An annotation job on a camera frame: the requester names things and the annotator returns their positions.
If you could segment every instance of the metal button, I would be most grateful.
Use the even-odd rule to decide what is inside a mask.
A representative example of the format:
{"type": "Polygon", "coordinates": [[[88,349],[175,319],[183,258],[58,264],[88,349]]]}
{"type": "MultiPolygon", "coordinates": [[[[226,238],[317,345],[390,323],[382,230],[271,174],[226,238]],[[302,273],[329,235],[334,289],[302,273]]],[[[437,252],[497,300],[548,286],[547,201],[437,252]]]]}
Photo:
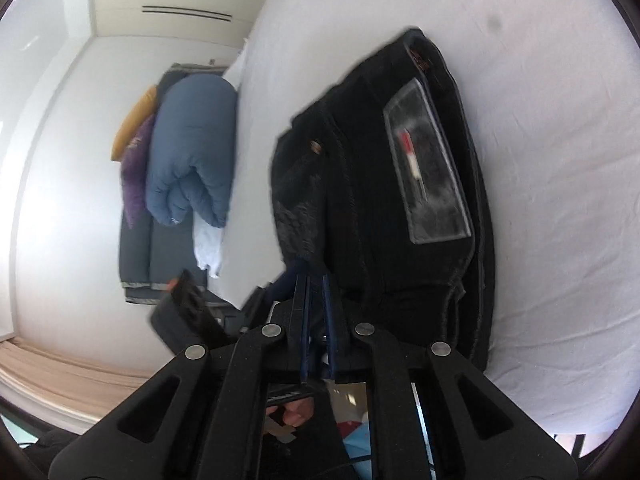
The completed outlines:
{"type": "Polygon", "coordinates": [[[439,357],[446,357],[451,353],[451,347],[443,341],[437,341],[431,345],[431,351],[439,357]]]}
{"type": "Polygon", "coordinates": [[[358,323],[356,325],[356,334],[371,335],[376,331],[371,323],[358,323]]]}
{"type": "Polygon", "coordinates": [[[269,323],[268,325],[262,327],[262,335],[266,337],[279,336],[280,332],[282,332],[282,329],[275,323],[269,323]]]}
{"type": "Polygon", "coordinates": [[[185,357],[187,359],[190,359],[191,361],[197,361],[198,359],[202,359],[205,353],[206,353],[206,350],[204,349],[204,346],[200,346],[200,345],[191,345],[189,348],[187,348],[184,351],[185,357]]]}

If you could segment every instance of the curtain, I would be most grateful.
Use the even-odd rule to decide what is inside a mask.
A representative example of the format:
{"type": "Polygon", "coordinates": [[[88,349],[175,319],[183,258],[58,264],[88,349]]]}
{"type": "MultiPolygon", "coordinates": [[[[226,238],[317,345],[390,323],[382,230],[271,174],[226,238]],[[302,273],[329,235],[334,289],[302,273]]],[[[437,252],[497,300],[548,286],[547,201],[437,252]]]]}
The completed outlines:
{"type": "Polygon", "coordinates": [[[152,375],[55,354],[17,337],[0,343],[0,381],[87,422],[103,418],[152,375]]]}

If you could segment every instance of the light blue cloth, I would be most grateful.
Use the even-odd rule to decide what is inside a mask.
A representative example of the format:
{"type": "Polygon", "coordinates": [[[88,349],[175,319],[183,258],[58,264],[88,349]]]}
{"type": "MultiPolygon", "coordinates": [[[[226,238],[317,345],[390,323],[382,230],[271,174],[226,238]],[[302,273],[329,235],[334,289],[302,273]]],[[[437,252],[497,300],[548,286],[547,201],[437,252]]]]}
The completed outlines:
{"type": "Polygon", "coordinates": [[[233,86],[213,74],[174,84],[158,110],[146,175],[146,207],[164,225],[193,209],[224,227],[236,160],[233,86]]]}
{"type": "MultiPolygon", "coordinates": [[[[344,447],[347,450],[349,458],[357,458],[371,454],[371,437],[369,435],[369,423],[365,422],[353,433],[344,439],[344,447]]],[[[366,462],[358,462],[353,467],[363,480],[372,480],[373,472],[371,470],[371,460],[366,462]]]]}

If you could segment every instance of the mattress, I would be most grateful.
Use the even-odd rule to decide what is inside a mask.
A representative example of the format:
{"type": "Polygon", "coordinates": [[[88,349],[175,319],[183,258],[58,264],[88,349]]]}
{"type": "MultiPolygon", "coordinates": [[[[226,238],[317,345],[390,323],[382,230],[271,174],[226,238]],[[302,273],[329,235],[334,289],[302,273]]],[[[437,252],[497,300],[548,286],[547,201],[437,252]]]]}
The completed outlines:
{"type": "Polygon", "coordinates": [[[610,0],[267,0],[216,292],[242,304],[282,270],[278,135],[411,25],[458,83],[492,210],[486,374],[551,433],[613,430],[640,387],[640,50],[610,0]]]}

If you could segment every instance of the human hand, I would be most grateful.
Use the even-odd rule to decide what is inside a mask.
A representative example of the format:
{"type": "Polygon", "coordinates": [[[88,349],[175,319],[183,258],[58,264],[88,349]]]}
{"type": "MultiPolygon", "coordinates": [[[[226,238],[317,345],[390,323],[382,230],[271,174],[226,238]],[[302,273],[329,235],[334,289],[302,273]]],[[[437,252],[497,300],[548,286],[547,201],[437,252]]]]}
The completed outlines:
{"type": "MultiPolygon", "coordinates": [[[[267,415],[275,412],[279,406],[270,406],[267,408],[267,415]]],[[[294,400],[284,404],[284,415],[282,421],[287,426],[298,428],[314,416],[314,398],[305,397],[304,399],[294,400]]]]}

